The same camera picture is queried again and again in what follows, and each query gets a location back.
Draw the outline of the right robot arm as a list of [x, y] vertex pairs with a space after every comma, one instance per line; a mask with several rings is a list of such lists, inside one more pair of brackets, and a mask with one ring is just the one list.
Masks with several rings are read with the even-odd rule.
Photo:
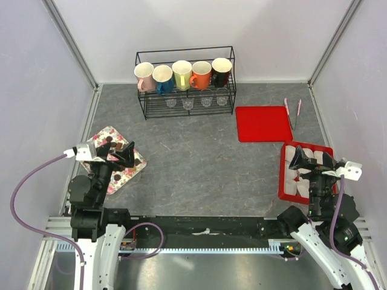
[[316, 261], [334, 289], [381, 289], [368, 262], [355, 220], [360, 216], [354, 198], [345, 193], [345, 181], [358, 181], [362, 165], [323, 153], [322, 163], [296, 146], [293, 170], [305, 169], [309, 182], [308, 214], [295, 206], [278, 216], [277, 230], [292, 237]]

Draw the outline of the red chocolate box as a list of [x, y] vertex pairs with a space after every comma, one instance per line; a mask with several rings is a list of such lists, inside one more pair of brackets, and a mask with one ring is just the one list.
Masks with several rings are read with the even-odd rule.
[[334, 150], [331, 147], [321, 146], [321, 145], [317, 145], [317, 144], [310, 144], [310, 143], [302, 143], [302, 142], [298, 142], [298, 141], [286, 141], [281, 148], [280, 162], [279, 162], [278, 198], [283, 200], [283, 201], [290, 201], [290, 202], [295, 202], [298, 204], [308, 205], [309, 204], [308, 195], [303, 197], [302, 195], [297, 195], [296, 194], [297, 191], [293, 191], [294, 194], [288, 194], [285, 191], [285, 184], [287, 183], [287, 181], [290, 180], [286, 174], [287, 167], [285, 166], [286, 152], [287, 152], [286, 147], [287, 146], [296, 147], [298, 145], [300, 145], [302, 148], [311, 149], [312, 152], [314, 152], [314, 151], [326, 152], [331, 157], [334, 156]]

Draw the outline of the floral serving tray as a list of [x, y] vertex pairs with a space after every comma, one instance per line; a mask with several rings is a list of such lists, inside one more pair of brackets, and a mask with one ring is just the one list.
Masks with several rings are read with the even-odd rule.
[[[122, 134], [120, 134], [114, 127], [107, 126], [100, 130], [97, 134], [88, 139], [92, 141], [96, 149], [108, 142], [111, 143], [110, 150], [122, 150], [125, 145], [129, 144]], [[111, 182], [109, 183], [107, 195], [113, 195], [117, 190], [127, 184], [135, 175], [143, 170], [147, 165], [147, 161], [134, 149], [134, 166], [125, 167], [122, 171], [113, 171], [111, 175]]]

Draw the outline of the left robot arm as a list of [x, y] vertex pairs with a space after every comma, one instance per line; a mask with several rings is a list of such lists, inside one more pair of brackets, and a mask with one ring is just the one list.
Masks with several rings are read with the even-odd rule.
[[134, 142], [113, 149], [107, 142], [96, 147], [92, 141], [65, 151], [67, 157], [89, 164], [87, 175], [77, 175], [68, 184], [71, 237], [81, 252], [76, 259], [75, 280], [84, 289], [113, 289], [121, 241], [132, 233], [128, 209], [106, 208], [104, 201], [113, 172], [133, 167]]

